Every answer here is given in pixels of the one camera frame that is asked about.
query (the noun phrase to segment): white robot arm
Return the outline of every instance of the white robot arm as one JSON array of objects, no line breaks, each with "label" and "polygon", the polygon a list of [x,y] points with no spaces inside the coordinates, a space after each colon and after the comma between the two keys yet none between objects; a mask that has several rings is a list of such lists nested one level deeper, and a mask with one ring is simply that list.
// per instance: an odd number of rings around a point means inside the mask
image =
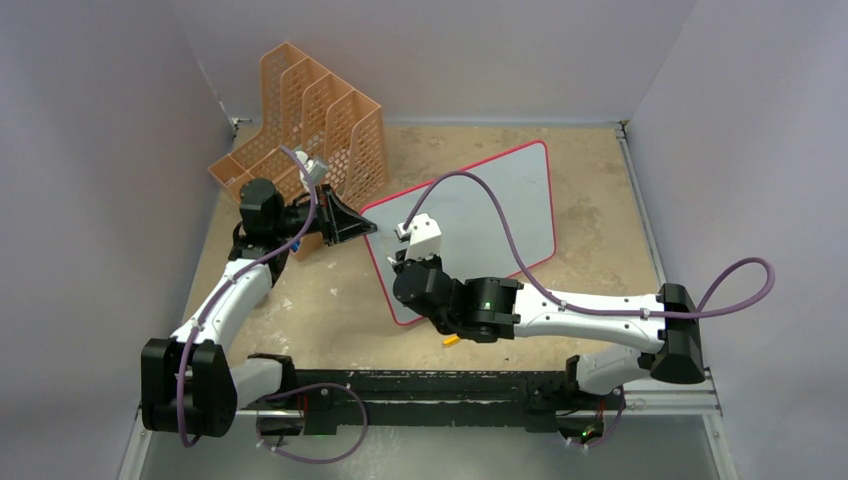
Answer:
[{"label": "white robot arm", "polygon": [[[569,361],[576,388],[595,395],[606,395],[619,385],[648,376],[670,383],[704,380],[697,320],[669,325],[665,319],[647,314],[586,315],[554,304],[533,286],[525,288],[516,280],[460,282],[442,271],[441,231],[435,219],[418,214],[408,228],[398,224],[395,233],[399,241],[409,244],[390,259],[397,274],[394,294],[406,307],[429,318],[440,333],[482,343],[543,335],[613,343],[603,352]],[[566,303],[593,310],[693,308],[679,285],[666,285],[658,295],[551,293]]]},{"label": "white robot arm", "polygon": [[[326,172],[317,159],[299,160],[310,176],[320,177]],[[267,179],[248,182],[240,193],[242,222],[233,231],[229,263],[215,293],[170,338],[151,339],[142,349],[141,409],[148,429],[178,431],[176,412],[182,407],[187,433],[221,436],[232,424],[236,410],[281,390],[286,369],[294,368],[291,359],[281,355],[253,355],[236,368],[227,365],[225,352],[285,267],[288,250],[273,252],[303,228],[309,211],[308,202],[303,201],[305,195],[285,205],[282,195]],[[316,213],[307,233],[320,232],[326,245],[376,231],[376,225],[345,206],[329,185],[317,187],[315,194]],[[243,272],[267,255],[274,256]],[[205,321],[199,322],[210,302]],[[197,333],[190,341],[194,329]],[[188,368],[180,405],[177,377],[185,349],[189,349]]]}]

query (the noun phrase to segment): black bracket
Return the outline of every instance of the black bracket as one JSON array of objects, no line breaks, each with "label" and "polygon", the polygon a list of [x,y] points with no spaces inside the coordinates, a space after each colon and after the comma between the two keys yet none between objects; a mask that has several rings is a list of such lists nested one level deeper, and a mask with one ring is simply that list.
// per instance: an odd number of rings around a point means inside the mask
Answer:
[{"label": "black bracket", "polygon": [[[695,304],[682,285],[666,283],[657,294],[657,301],[667,312],[694,312]],[[643,354],[639,365],[651,371],[651,378],[666,383],[692,385],[706,379],[701,353],[699,321],[666,319],[661,340],[663,348],[656,354]]]},{"label": "black bracket", "polygon": [[[315,188],[315,219],[306,233],[320,232],[326,245],[347,242],[377,231],[377,225],[345,205],[330,185]],[[297,234],[309,218],[309,194],[303,193],[286,205],[282,194],[267,178],[245,183],[239,192],[242,221],[233,230],[229,260],[256,260],[277,250]],[[286,266],[289,252],[280,253],[267,264],[275,285]]]},{"label": "black bracket", "polygon": [[[618,408],[619,397],[569,392],[562,372],[451,372],[408,370],[298,370],[297,386],[348,385],[366,405],[369,425],[523,427],[528,432],[582,431],[593,417],[558,412],[597,410],[601,400]],[[305,435],[333,435],[339,425],[361,425],[355,400],[337,389],[305,394]],[[251,408],[294,408],[294,399],[258,402]]]}]

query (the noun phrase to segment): gray wall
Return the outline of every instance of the gray wall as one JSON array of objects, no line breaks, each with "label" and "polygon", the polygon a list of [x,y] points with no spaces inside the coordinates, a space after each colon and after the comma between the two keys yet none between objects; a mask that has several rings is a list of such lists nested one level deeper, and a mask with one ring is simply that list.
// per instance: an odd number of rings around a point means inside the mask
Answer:
[{"label": "gray wall", "polygon": [[166,1],[0,4],[0,477],[117,475],[227,143]]},{"label": "gray wall", "polygon": [[848,470],[846,25],[846,2],[700,0],[631,123],[669,279],[700,295],[737,258],[777,269],[762,304],[702,322],[745,479]]},{"label": "gray wall", "polygon": [[231,115],[258,117],[259,57],[286,40],[388,121],[630,118],[695,0],[173,0]]}]

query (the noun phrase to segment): wooden tabletop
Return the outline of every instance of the wooden tabletop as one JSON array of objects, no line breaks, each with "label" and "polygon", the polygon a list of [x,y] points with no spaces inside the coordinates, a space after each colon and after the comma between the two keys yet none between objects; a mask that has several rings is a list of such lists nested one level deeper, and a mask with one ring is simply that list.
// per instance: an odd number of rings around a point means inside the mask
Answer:
[{"label": "wooden tabletop", "polygon": [[[257,129],[242,127],[236,146]],[[657,289],[624,160],[612,129],[391,127],[391,181],[374,200],[531,140],[548,145],[558,250],[533,268],[548,288],[599,295]],[[238,206],[219,196],[192,284],[187,315],[221,276],[238,223]],[[227,354],[230,366],[251,353],[291,355],[299,368],[556,370],[602,342],[564,337],[461,341],[443,347],[429,322],[392,321],[365,241],[289,259],[267,301],[245,322]]]}]

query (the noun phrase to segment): whiteboard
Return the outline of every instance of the whiteboard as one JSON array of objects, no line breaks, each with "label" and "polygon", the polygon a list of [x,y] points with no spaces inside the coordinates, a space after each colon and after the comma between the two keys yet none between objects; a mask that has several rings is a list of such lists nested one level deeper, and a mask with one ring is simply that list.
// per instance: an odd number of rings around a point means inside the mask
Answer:
[{"label": "whiteboard", "polygon": [[[515,245],[525,265],[533,266],[556,252],[548,148],[541,140],[463,168],[480,177],[503,208]],[[377,277],[395,323],[409,325],[421,317],[398,302],[392,292],[394,258],[407,243],[398,242],[394,229],[406,220],[432,180],[362,209],[377,224],[365,237]],[[486,192],[466,177],[442,181],[421,206],[442,231],[442,268],[460,281],[477,277],[510,277],[519,273],[495,207]]]}]

